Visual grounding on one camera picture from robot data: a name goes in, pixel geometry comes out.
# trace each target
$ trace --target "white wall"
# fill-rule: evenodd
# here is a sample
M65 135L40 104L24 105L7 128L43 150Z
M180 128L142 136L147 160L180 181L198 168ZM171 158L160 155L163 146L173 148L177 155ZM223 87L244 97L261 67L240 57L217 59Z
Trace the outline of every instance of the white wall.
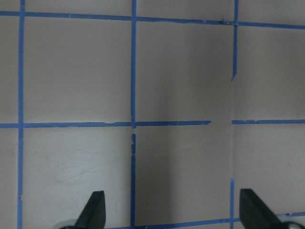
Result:
M77 218L96 190L106 228L219 223L231 178L236 218L242 187L305 212L305 3L240 0L235 37L236 3L137 0L135 27L132 0L26 0L24 25L0 1L4 228Z

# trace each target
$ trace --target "blue tape line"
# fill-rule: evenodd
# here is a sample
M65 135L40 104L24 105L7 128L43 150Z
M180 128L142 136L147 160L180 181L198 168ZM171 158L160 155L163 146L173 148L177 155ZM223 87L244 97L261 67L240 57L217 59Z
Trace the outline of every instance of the blue tape line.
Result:
M238 0L234 1L234 22L238 22Z
M290 217L303 217L305 216L305 212L298 212L298 213L292 213L292 214L287 214Z
M247 124L305 124L305 119L279 119L279 120L232 120L233 125Z
M0 16L20 16L18 11L0 11Z
M131 116L132 127L136 128L135 118L135 77L136 77L136 41L137 41L137 1L132 0L132 56L131 56Z
M194 20L194 19L175 19L175 18L150 18L150 17L137 17L138 21L145 22L174 22L182 24L205 24L205 25L223 25L223 21L210 21L210 20Z
M0 123L0 128L19 128L19 123Z
M233 31L233 76L237 74L237 24L238 24L238 0L234 2L234 31Z
M273 24L273 23L245 22L245 21L239 21L238 25L239 26L305 30L305 25L287 25L287 24Z
M231 219L211 219L196 222L186 222L186 223L173 223L173 224L163 224L163 225L147 225L147 226L136 226L136 229L169 229L169 228L184 228L192 226L201 226L209 224L221 224L230 223Z
M46 127L112 127L112 126L131 126L130 122L87 122L87 123L24 123L24 128L46 128Z
M230 181L230 219L234 219L234 179ZM230 229L234 228L234 222L230 222Z
M136 169L136 134L132 135L132 164L131 164L131 209L130 226L135 226L135 169Z
M237 74L237 26L233 28L233 75L232 81Z
M212 121L165 121L165 122L137 122L137 126L165 126L165 125L209 125Z
M130 16L98 15L98 14L78 14L78 13L43 13L43 12L26 12L27 17L44 17L44 18L78 18L78 19L99 19L115 21L131 21Z
M17 228L22 229L23 191L23 44L24 44L25 0L20 0L19 40L18 40L18 199Z

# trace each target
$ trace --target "white surface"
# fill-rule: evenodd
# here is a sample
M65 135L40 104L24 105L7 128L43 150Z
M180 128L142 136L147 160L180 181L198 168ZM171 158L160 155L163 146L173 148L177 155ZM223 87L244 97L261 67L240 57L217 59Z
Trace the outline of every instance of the white surface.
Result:
M229 217L230 128L137 128L136 225Z
M26 129L23 228L76 219L94 191L105 191L106 228L130 222L131 129Z
M26 0L26 11L131 15L132 0Z
M130 121L130 21L27 18L24 46L25 122Z
M137 0L137 16L233 21L234 0Z
M231 118L233 28L139 22L138 121Z
M232 20L234 11L233 0L137 3L144 17ZM239 3L241 21L305 24L304 1ZM19 1L0 1L0 10L19 10ZM131 15L131 0L26 0L26 10ZM0 17L0 123L18 118L18 23ZM26 17L25 122L129 122L131 29L130 21ZM305 118L304 41L304 30L240 26L232 83L231 25L137 22L136 120L212 120L134 130L137 225L227 218L232 177L235 216L241 187L276 213L304 212L304 125L231 125ZM8 229L17 222L17 131L0 129L0 200L8 206L0 218ZM131 134L25 129L23 228L77 218L96 190L105 190L106 227L129 226Z
M239 20L304 25L303 0L240 0Z
M0 17L0 123L18 121L18 17Z
M234 119L304 119L304 59L304 30L240 27Z
M1 0L0 1L1 11L19 11L20 0Z
M304 212L304 125L234 126L235 213L252 188L275 214Z
M0 221L2 228L17 226L18 131L0 129Z

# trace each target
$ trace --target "grid square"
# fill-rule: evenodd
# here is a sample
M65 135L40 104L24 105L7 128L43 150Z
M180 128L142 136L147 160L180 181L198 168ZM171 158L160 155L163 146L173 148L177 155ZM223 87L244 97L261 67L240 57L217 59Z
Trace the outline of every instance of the grid square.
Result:
M242 0L239 1L239 20L304 25L303 0Z
M93 191L105 191L105 228L130 221L131 128L26 129L23 228L77 219Z
M235 212L252 188L275 214L304 212L304 125L234 127Z
M130 16L132 14L132 0L27 0L26 10Z
M1 0L0 11L19 11L20 0Z
M305 31L240 27L234 119L305 118Z
M26 18L26 122L130 121L131 23Z
M17 227L18 131L0 129L0 220L2 228Z
M230 128L137 128L136 225L229 217Z
M0 123L18 122L18 20L0 18Z
M230 119L231 26L139 22L137 121Z
M234 0L137 0L137 16L234 20Z

